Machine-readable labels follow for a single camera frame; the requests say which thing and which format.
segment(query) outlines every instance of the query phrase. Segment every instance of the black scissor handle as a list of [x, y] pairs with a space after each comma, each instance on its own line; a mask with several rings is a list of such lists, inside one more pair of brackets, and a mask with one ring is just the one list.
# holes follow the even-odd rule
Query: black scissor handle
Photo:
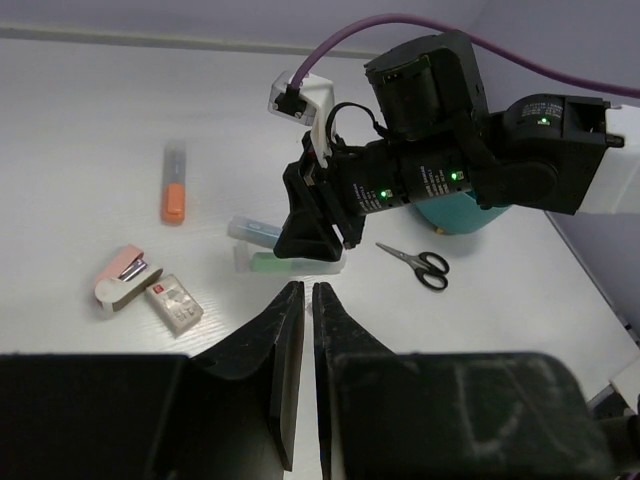
[[[441, 292], [449, 286], [449, 280], [447, 280], [447, 277], [444, 276], [445, 274], [437, 268], [427, 270], [426, 268], [418, 267], [413, 272], [416, 274], [416, 278], [420, 281], [420, 283], [427, 287], [429, 290]], [[427, 280], [427, 278], [434, 278], [437, 283], [432, 283]]]
[[451, 270], [451, 268], [449, 268], [449, 262], [437, 253], [422, 252], [418, 255], [418, 258], [442, 275], [446, 275]]

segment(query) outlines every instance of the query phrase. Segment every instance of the white wall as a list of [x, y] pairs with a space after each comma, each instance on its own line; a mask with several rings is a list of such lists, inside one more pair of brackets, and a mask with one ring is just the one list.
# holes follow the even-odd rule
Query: white wall
[[[636, 0], [492, 0], [474, 32], [555, 69], [637, 87], [639, 22]], [[485, 51], [478, 51], [478, 59], [494, 109], [530, 93], [602, 96], [544, 79]], [[555, 218], [619, 312], [640, 331], [640, 216]]]
[[[0, 25], [176, 35], [315, 47], [341, 27], [389, 12], [468, 28], [488, 0], [2, 0]], [[424, 29], [381, 26], [343, 48], [380, 52]]]

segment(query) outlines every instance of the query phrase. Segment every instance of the black cable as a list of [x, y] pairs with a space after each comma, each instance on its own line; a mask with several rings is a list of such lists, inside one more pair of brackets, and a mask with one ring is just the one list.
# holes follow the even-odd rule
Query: black cable
[[333, 122], [335, 121], [336, 115], [340, 110], [342, 110], [345, 107], [356, 107], [356, 108], [359, 108], [360, 110], [364, 110], [367, 113], [367, 115], [369, 115], [369, 118], [373, 123], [373, 129], [376, 131], [376, 133], [380, 135], [382, 138], [384, 138], [385, 140], [388, 140], [390, 138], [389, 130], [384, 128], [382, 125], [380, 125], [376, 121], [376, 117], [373, 115], [373, 112], [370, 109], [368, 109], [364, 105], [360, 105], [357, 103], [342, 102], [342, 103], [338, 103], [331, 109], [331, 111], [329, 112], [329, 115], [327, 116], [327, 123], [325, 124], [325, 134], [327, 136], [327, 143], [329, 144], [333, 152], [359, 153], [364, 149], [364, 147], [346, 145], [344, 143], [344, 140], [342, 140], [342, 138], [337, 133], [335, 135], [335, 138], [336, 140], [338, 140], [338, 142], [342, 142], [342, 143], [341, 144], [336, 143], [333, 139], [333, 135], [331, 135], [331, 130], [333, 129]]

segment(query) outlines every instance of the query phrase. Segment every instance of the scissors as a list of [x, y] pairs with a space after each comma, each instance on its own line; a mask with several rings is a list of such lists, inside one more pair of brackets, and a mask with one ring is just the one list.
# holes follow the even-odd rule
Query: scissors
[[[446, 277], [450, 270], [449, 263], [437, 253], [421, 252], [414, 256], [382, 243], [376, 243], [376, 245], [385, 252], [408, 263], [409, 266], [413, 268], [413, 273], [415, 273], [416, 278], [428, 289], [440, 292], [449, 286], [449, 281]], [[435, 278], [437, 282], [430, 282], [427, 280], [428, 277]]]

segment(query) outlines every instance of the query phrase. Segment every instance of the cable connector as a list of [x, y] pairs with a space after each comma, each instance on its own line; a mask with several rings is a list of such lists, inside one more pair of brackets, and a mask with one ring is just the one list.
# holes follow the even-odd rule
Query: cable connector
[[301, 119], [307, 109], [307, 102], [300, 98], [299, 88], [287, 85], [285, 92], [276, 97], [273, 109], [284, 115]]

